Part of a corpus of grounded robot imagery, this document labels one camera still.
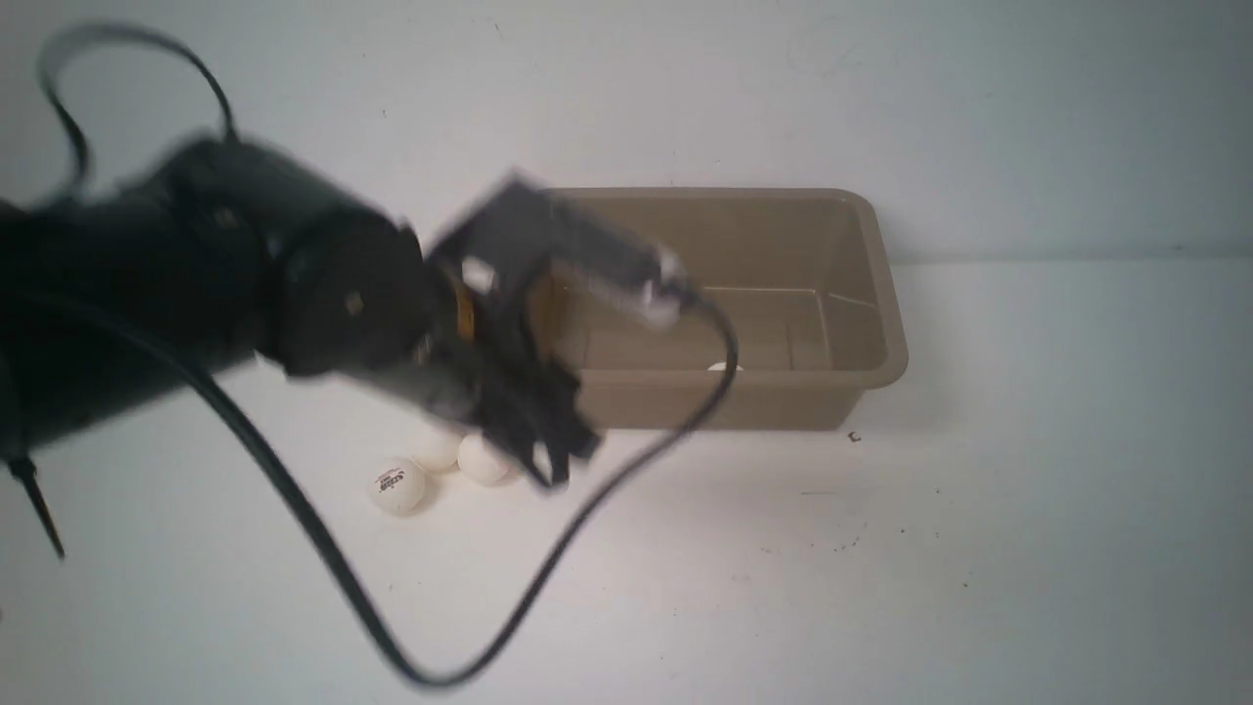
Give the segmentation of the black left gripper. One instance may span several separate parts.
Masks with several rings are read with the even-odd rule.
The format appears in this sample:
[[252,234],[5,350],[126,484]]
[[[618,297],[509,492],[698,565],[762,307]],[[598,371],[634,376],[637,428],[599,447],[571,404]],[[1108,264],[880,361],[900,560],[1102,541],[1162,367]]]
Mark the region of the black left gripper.
[[538,347],[526,307],[489,317],[467,287],[430,264],[342,265],[333,296],[341,374],[480,430],[541,490],[568,487],[568,455],[586,461],[600,448],[601,435],[578,409],[576,376]]

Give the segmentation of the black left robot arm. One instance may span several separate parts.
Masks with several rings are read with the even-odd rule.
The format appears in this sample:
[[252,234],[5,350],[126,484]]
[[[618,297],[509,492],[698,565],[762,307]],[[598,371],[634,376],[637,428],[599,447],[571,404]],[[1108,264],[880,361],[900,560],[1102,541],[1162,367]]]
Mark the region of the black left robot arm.
[[342,374],[500,450],[546,447],[554,480],[600,443],[579,381],[543,352],[528,291],[570,212],[511,179],[432,254],[289,158],[193,140],[110,200],[3,215],[3,460],[184,383],[130,341],[49,307],[90,306],[219,373],[254,354]]

